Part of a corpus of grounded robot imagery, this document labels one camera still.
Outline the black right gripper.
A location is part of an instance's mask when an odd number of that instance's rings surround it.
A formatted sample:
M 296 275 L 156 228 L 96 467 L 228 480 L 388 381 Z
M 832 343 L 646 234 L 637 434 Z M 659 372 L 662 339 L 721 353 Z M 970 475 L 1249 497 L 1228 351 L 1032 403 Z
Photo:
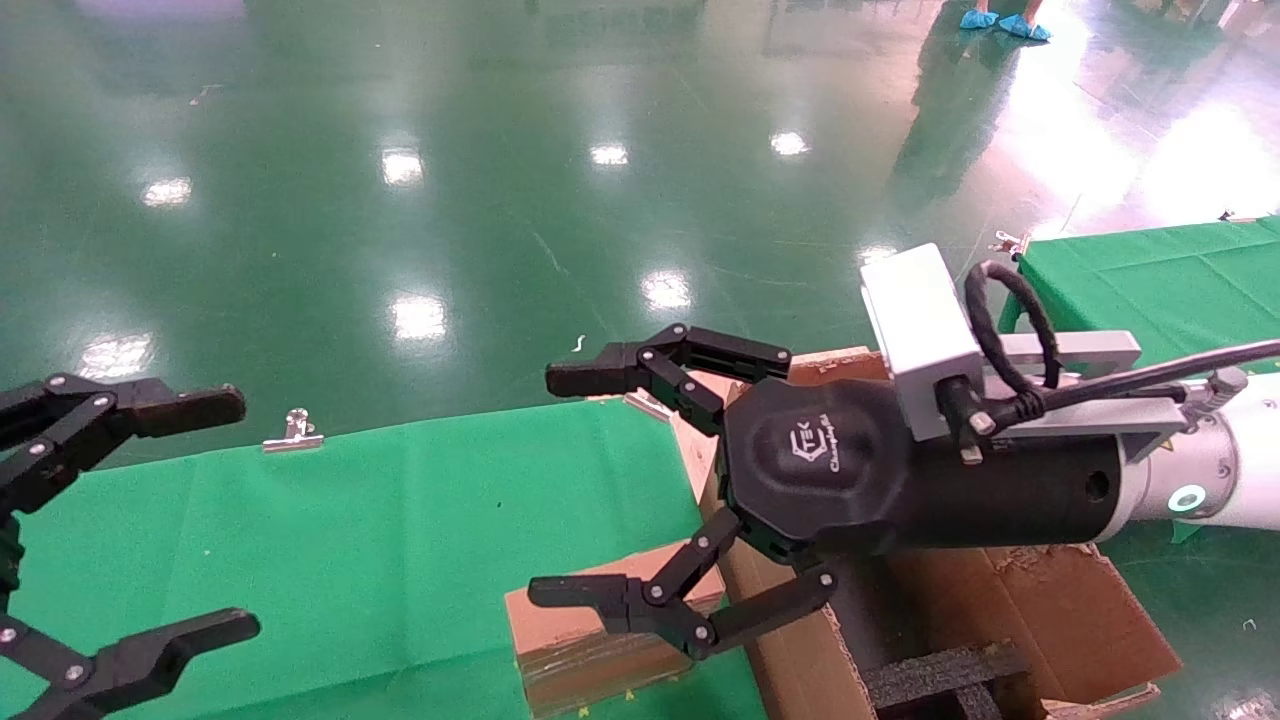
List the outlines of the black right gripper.
M 530 602 L 591 609 L 609 634 L 654 634 L 703 661 L 820 610 L 838 587 L 828 568 L 815 566 L 698 612 L 687 594 L 741 528 L 749 544 L 791 564 L 819 552 L 1079 544 L 1100 538 L 1114 518 L 1123 462 L 1112 437 L 1000 439 L 968 464 L 947 437 L 913 437 L 888 383 L 795 386 L 781 380 L 791 361 L 785 347 L 676 323 L 644 341 L 611 342 L 585 363 L 549 364 L 556 397 L 644 389 L 704 436 L 722 432 L 719 487 L 739 515 L 718 510 L 649 580 L 535 577 Z M 724 410 L 690 370 L 758 384 Z

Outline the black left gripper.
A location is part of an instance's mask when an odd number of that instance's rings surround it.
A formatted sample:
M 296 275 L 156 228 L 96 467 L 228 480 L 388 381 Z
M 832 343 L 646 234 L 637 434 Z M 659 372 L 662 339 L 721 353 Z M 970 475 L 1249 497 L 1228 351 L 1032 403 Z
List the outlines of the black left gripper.
M 178 436 L 242 421 L 244 396 L 233 386 L 175 392 L 146 378 L 102 383 L 55 374 L 3 392 L 0 592 L 20 587 L 20 523 L 133 438 Z M 82 655 L 4 614 L 3 657 L 47 682 L 14 719 L 105 719 L 170 694 L 202 653 L 251 641 L 259 618 L 223 609 L 147 629 Z

